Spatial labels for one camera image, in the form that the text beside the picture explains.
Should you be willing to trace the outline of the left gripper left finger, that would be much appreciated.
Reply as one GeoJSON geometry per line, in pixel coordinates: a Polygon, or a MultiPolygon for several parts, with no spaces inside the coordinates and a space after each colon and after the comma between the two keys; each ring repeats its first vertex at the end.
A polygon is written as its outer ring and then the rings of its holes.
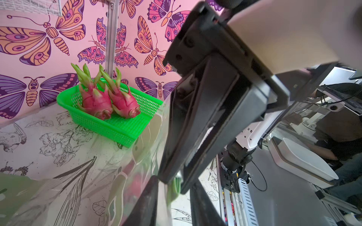
{"type": "Polygon", "coordinates": [[[157,176],[152,176],[123,226],[155,226],[158,203],[157,176]]]}

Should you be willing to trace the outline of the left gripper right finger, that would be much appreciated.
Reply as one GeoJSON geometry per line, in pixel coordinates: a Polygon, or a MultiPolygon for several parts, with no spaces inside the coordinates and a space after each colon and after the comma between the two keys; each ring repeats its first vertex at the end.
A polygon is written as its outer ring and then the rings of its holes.
{"type": "Polygon", "coordinates": [[[225,226],[199,180],[190,189],[193,226],[225,226]]]}

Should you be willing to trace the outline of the pink dragon fruit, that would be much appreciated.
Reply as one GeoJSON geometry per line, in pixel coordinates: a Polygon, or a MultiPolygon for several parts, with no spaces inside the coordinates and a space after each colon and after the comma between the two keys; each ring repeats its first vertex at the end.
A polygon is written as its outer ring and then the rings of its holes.
{"type": "Polygon", "coordinates": [[[100,80],[104,72],[102,65],[99,65],[99,72],[93,79],[86,64],[83,65],[83,69],[73,63],[71,66],[75,69],[78,80],[81,83],[79,91],[83,102],[79,105],[79,109],[103,121],[110,119],[113,108],[108,94],[108,86],[100,80]]]}
{"type": "Polygon", "coordinates": [[[124,92],[120,90],[122,74],[121,72],[116,69],[117,79],[114,82],[110,76],[104,71],[102,65],[99,65],[99,70],[102,77],[108,83],[108,94],[112,101],[112,108],[113,110],[121,117],[125,119],[135,118],[136,116],[140,115],[140,106],[135,99],[135,97],[131,94],[130,87],[128,85],[128,92],[124,92]]]}

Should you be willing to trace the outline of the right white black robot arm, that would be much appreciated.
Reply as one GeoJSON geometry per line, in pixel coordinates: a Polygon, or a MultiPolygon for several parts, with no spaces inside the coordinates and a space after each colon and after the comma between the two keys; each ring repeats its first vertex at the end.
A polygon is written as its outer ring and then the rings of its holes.
{"type": "Polygon", "coordinates": [[[160,181],[182,170],[186,193],[243,129],[288,107],[277,74],[333,62],[362,67],[361,1],[258,1],[223,16],[199,2],[163,61],[182,78],[160,181]]]}

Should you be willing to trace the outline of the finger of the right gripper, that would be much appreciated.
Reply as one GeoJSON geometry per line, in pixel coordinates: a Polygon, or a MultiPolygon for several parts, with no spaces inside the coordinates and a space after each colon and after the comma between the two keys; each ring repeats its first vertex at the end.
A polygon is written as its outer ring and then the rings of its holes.
{"type": "Polygon", "coordinates": [[[184,182],[181,193],[185,194],[193,186],[202,171],[250,124],[261,121],[266,111],[266,96],[255,86],[239,93],[240,99],[226,109],[210,131],[198,151],[184,169],[184,182]]]}
{"type": "Polygon", "coordinates": [[[198,148],[238,77],[227,60],[212,54],[178,82],[171,94],[169,130],[158,174],[163,183],[170,183],[198,148]]]}

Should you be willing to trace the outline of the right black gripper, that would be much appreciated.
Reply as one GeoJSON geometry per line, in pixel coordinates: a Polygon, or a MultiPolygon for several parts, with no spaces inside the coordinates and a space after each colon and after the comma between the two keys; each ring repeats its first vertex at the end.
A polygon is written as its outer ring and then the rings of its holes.
{"type": "Polygon", "coordinates": [[[263,112],[288,107],[290,93],[258,56],[205,2],[199,2],[182,22],[163,64],[185,81],[195,77],[195,89],[224,106],[248,92],[256,94],[263,112]]]}

